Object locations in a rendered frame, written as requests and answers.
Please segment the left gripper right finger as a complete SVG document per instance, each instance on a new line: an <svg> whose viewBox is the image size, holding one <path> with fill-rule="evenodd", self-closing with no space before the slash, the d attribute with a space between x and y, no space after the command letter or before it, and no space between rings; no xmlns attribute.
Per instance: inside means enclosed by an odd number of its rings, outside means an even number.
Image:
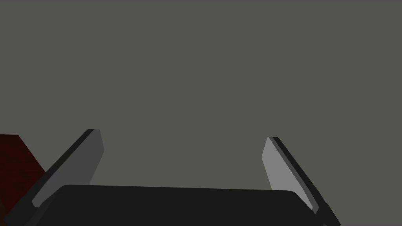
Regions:
<svg viewBox="0 0 402 226"><path fill-rule="evenodd" d="M288 191L312 214L315 226L341 226L337 216L322 197L279 137L268 137L262 162L272 190Z"/></svg>

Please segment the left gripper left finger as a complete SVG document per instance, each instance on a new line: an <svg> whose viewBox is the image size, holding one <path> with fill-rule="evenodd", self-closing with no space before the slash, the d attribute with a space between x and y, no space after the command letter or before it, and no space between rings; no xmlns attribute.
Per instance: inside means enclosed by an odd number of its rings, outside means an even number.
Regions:
<svg viewBox="0 0 402 226"><path fill-rule="evenodd" d="M6 226L36 226L55 193L66 185L89 185L104 153L99 129L86 130L6 215Z"/></svg>

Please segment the dark red block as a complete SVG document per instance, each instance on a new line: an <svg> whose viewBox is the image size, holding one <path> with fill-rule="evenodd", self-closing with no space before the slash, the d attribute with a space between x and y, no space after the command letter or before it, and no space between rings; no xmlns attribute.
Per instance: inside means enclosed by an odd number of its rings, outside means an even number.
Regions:
<svg viewBox="0 0 402 226"><path fill-rule="evenodd" d="M0 219L43 174L44 169L18 135L0 135Z"/></svg>

